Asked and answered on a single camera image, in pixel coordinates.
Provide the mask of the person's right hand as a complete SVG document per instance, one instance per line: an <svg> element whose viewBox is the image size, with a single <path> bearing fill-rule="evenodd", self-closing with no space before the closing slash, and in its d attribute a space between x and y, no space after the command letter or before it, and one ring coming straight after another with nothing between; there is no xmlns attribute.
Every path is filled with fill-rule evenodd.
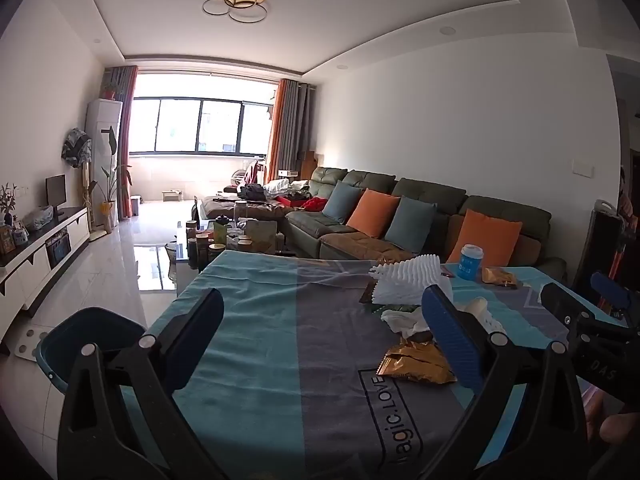
<svg viewBox="0 0 640 480"><path fill-rule="evenodd" d="M638 425L639 414L618 413L604 417L604 398L605 392L594 387L582 394L587 437L591 440L597 434L606 443L620 445Z"/></svg>

